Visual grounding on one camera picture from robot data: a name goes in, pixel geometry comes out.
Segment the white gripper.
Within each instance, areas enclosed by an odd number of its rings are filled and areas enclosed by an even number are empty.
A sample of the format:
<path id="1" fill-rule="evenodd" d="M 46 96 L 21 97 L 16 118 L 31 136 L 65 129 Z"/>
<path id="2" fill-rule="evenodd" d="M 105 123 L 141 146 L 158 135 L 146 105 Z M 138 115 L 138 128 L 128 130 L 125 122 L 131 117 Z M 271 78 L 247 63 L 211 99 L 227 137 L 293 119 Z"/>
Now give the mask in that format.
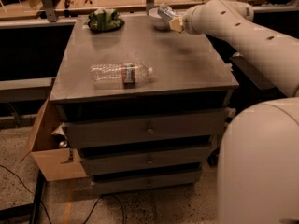
<path id="1" fill-rule="evenodd" d="M 200 31 L 200 12 L 201 6 L 194 6 L 189 8 L 181 17 L 175 17 L 169 21 L 171 30 L 182 33 L 183 31 L 192 35 L 201 34 Z"/>

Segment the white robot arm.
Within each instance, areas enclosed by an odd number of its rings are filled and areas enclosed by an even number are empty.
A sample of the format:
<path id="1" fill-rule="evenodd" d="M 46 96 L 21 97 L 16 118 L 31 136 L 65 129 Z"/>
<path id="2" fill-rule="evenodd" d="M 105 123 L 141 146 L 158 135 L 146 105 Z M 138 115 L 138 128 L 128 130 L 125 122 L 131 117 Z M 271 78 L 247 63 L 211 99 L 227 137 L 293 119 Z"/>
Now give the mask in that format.
<path id="1" fill-rule="evenodd" d="M 211 0 L 170 19 L 172 30 L 226 41 L 283 98 L 239 113 L 221 140 L 217 224 L 298 224 L 299 44 L 253 23 L 250 5 Z"/>

